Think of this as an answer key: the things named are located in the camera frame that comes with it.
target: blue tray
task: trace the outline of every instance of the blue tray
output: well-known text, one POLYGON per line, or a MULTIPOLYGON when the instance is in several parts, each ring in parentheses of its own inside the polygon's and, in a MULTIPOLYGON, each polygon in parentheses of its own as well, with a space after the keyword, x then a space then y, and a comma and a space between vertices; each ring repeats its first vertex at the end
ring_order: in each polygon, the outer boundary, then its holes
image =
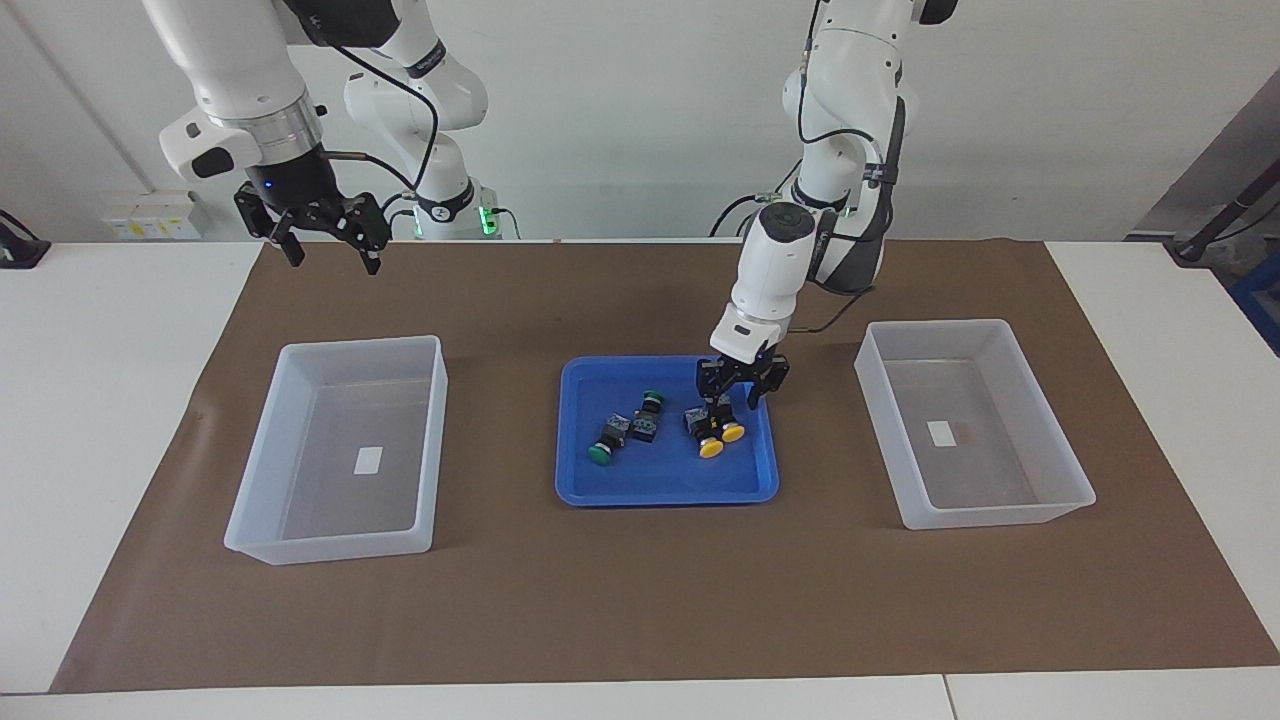
POLYGON ((730 397, 746 437, 710 460, 698 456, 684 411, 703 404, 695 387, 696 356, 579 357, 561 377, 556 493, 579 507, 753 505, 778 492, 778 464, 764 401, 746 407, 746 387, 730 397), (627 438, 602 468, 586 456, 600 428, 617 413, 631 418, 644 391, 666 397, 653 443, 627 438))

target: green indicator light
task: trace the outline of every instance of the green indicator light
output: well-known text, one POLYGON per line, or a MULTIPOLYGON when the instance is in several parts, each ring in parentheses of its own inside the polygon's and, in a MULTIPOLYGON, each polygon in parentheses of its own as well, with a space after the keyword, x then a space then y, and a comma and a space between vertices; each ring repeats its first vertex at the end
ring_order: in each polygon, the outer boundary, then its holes
POLYGON ((485 234, 493 234, 498 232, 498 218, 494 217, 493 210, 480 206, 480 228, 484 229, 485 234))

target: black stand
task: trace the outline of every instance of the black stand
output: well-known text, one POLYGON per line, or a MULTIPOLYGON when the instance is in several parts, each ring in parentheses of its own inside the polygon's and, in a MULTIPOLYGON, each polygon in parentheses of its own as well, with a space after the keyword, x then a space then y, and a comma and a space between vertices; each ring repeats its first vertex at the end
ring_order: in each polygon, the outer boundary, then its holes
POLYGON ((44 240, 23 240, 0 224, 0 270, 29 270, 40 264, 51 245, 44 240))
POLYGON ((1262 200, 1262 196, 1271 191, 1280 183, 1280 159, 1271 163, 1271 167, 1262 172, 1249 187, 1244 188, 1244 192, 1235 199, 1234 202, 1222 208, 1222 211, 1213 217, 1196 237, 1188 240, 1181 245, 1169 243, 1165 246, 1169 254, 1172 255, 1174 261, 1183 268, 1189 268, 1194 263, 1198 263, 1201 258, 1204 256, 1204 249, 1217 241, 1217 237, 1222 234, 1222 231, 1231 227, 1236 219, 1244 213, 1253 208, 1253 204, 1262 200))

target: white label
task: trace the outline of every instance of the white label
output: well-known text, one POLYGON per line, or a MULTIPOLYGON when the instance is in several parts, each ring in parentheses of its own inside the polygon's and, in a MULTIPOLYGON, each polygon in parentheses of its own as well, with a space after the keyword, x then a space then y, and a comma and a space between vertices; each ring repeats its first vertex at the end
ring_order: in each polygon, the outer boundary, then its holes
POLYGON ((383 464, 381 447, 361 447, 360 452, 356 454, 357 475, 376 475, 378 468, 380 468, 381 464, 383 464))
POLYGON ((929 434, 933 436, 933 447, 956 446, 956 436, 951 432, 951 423, 946 420, 931 420, 929 434))

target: brown mat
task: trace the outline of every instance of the brown mat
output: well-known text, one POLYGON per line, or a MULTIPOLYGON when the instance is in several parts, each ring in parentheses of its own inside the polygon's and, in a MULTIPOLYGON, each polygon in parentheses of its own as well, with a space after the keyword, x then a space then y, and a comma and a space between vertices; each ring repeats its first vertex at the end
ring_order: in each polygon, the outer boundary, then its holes
MULTIPOLYGON (((307 252, 259 259, 55 692, 1280 662, 1039 245, 893 243, 877 292, 783 345, 777 498, 668 510, 559 502, 559 370, 707 352, 736 247, 398 245, 372 279, 346 247, 307 252), (925 318, 1012 324, 1097 505, 902 529, 851 361, 869 320, 925 318), (435 548, 287 568, 223 548, 280 346, 421 333, 449 370, 435 548)), ((806 290, 797 322, 840 302, 806 290)))

